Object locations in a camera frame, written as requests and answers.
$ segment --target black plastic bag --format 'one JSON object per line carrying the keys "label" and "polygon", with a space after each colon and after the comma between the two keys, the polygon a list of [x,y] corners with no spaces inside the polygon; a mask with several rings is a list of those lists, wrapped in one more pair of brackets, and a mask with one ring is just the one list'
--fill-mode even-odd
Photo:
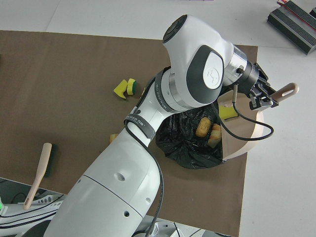
{"label": "black plastic bag", "polygon": [[[202,169],[222,164],[222,142],[214,149],[207,145],[213,124],[220,124],[215,113],[207,105],[168,117],[156,133],[157,146],[185,168]],[[208,117],[212,126],[206,137],[200,138],[196,136],[196,129],[203,117]]]}

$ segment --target brown table surface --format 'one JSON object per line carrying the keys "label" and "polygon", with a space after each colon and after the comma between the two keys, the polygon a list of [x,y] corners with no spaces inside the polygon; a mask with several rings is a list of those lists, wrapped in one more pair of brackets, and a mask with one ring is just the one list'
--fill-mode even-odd
{"label": "brown table surface", "polygon": [[[241,48],[256,61],[257,47]],[[32,184],[43,143],[54,143],[40,187],[67,194],[169,63],[160,40],[0,31],[0,177]],[[129,78],[137,92],[123,100],[113,89]],[[150,147],[165,177],[160,217],[238,236],[246,154],[188,170]]]}

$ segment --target screw hole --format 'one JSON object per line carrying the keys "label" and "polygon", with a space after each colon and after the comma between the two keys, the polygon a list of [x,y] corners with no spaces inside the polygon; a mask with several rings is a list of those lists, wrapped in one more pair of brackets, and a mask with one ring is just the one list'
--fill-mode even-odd
{"label": "screw hole", "polygon": [[120,173],[115,173],[114,177],[119,181],[125,181],[125,177]]}

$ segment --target ribbed metal device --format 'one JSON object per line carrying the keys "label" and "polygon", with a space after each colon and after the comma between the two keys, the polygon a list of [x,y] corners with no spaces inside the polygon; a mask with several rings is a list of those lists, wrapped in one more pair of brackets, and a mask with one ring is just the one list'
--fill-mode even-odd
{"label": "ribbed metal device", "polygon": [[316,50],[316,19],[292,1],[271,12],[268,22],[306,54]]}

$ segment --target red wire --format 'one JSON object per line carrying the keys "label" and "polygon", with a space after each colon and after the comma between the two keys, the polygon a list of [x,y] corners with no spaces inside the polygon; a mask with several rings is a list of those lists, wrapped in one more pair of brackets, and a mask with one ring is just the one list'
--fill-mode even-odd
{"label": "red wire", "polygon": [[290,12],[292,12],[298,19],[300,19],[301,21],[303,21],[305,24],[307,24],[309,27],[311,27],[314,31],[316,31],[316,29],[311,26],[307,21],[305,21],[303,18],[301,18],[299,15],[297,15],[294,11],[292,11],[287,5],[281,3],[281,2],[277,2],[277,4],[279,4],[280,6],[285,7],[287,10],[289,10]]}

